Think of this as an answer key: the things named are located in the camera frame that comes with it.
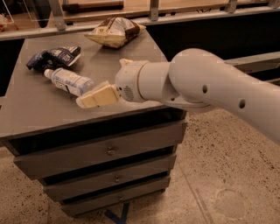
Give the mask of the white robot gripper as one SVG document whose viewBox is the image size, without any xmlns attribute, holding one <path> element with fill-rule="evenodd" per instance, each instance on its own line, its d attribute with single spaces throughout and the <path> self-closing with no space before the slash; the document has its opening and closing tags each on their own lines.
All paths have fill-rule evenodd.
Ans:
<svg viewBox="0 0 280 224">
<path fill-rule="evenodd" d="M 144 102 L 139 92 L 138 78 L 148 60 L 120 59 L 119 62 L 121 69 L 115 76 L 115 85 L 104 81 L 79 96 L 76 103 L 80 108 L 91 109 L 114 104 L 119 101 L 120 96 L 127 102 Z"/>
</svg>

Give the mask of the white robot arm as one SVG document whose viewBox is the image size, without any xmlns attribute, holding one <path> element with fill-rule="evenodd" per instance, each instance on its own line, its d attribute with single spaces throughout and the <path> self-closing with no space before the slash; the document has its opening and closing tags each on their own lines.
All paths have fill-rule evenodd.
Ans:
<svg viewBox="0 0 280 224">
<path fill-rule="evenodd" d="M 280 144 L 280 87 L 196 48 L 178 53 L 170 62 L 121 59 L 120 63 L 113 85 L 105 81 L 77 98 L 81 108 L 109 105 L 121 98 L 196 113 L 218 107 Z"/>
</svg>

